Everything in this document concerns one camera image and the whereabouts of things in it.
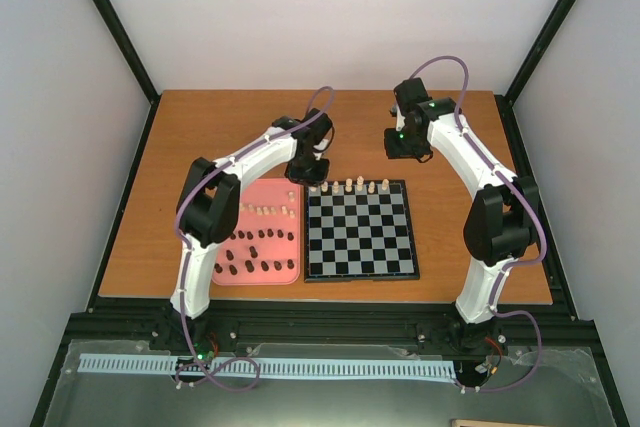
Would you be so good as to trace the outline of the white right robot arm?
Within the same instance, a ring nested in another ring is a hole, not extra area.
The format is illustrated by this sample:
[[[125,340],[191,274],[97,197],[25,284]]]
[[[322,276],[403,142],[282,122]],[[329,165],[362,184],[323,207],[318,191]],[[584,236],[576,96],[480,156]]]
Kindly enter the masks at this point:
[[[496,313],[512,265],[534,243],[546,245],[537,218],[539,189],[499,162],[453,99],[432,98],[419,78],[398,84],[394,97],[396,125],[384,131],[387,157],[423,162],[438,151],[471,196],[463,227],[471,261],[455,306],[465,323],[486,322]]]

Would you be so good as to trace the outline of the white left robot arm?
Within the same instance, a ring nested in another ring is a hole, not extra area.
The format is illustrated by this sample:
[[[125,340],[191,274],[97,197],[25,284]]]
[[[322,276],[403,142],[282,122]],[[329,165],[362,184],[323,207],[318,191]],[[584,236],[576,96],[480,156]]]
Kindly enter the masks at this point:
[[[170,302],[181,317],[172,335],[186,349],[201,347],[208,325],[198,318],[209,307],[209,284],[217,251],[236,229],[242,192],[284,164],[293,184],[316,187],[326,181],[330,161],[324,153],[333,123],[323,110],[301,120],[283,116],[256,140],[227,157],[203,157],[190,166],[179,197],[174,231],[182,244],[181,265]]]

